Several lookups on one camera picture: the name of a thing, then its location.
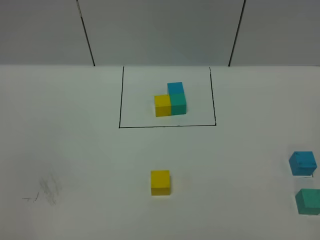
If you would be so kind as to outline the yellow template cube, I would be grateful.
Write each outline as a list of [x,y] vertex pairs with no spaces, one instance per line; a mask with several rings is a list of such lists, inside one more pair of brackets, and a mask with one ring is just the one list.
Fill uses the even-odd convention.
[[155,116],[166,117],[171,115],[171,100],[168,94],[154,97]]

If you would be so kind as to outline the green template cube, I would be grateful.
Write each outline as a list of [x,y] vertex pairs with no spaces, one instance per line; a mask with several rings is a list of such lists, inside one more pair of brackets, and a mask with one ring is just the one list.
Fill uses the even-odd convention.
[[184,93],[170,94],[171,115],[185,115],[187,113],[187,102]]

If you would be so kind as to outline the blue template cube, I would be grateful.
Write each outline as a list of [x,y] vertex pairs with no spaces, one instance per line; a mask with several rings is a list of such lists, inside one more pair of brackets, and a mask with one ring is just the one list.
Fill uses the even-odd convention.
[[169,95],[174,95],[174,94],[183,94],[184,87],[182,82],[170,82],[167,84],[167,91]]

